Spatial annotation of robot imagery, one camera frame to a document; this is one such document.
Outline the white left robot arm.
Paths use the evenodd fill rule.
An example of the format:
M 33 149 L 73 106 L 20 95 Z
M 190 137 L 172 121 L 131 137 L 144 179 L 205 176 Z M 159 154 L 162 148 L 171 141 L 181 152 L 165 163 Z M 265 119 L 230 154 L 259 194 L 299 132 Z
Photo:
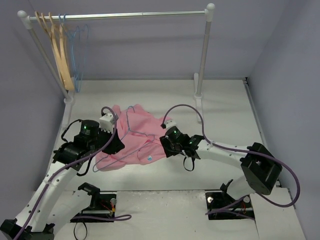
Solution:
M 31 200 L 14 219 L 4 220 L 0 231 L 8 240 L 53 240 L 78 213 L 86 208 L 94 210 L 100 204 L 101 190 L 87 182 L 69 200 L 57 202 L 83 163 L 101 151 L 117 153 L 124 147 L 117 121 L 110 114 L 99 121 L 83 120 L 73 141 L 54 152 L 46 177 Z

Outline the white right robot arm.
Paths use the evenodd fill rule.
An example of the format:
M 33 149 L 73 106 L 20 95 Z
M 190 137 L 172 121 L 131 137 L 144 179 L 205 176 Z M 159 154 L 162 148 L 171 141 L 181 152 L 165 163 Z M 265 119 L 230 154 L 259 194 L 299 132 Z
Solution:
M 240 147 L 238 151 L 214 146 L 202 135 L 188 136 L 176 126 L 169 128 L 160 143 L 166 157 L 183 155 L 185 159 L 213 160 L 241 169 L 239 178 L 232 178 L 220 187 L 221 200 L 227 206 L 233 206 L 240 198 L 258 193 L 269 196 L 283 169 L 281 164 L 271 160 L 272 154 L 264 145 L 255 142 L 248 147 Z

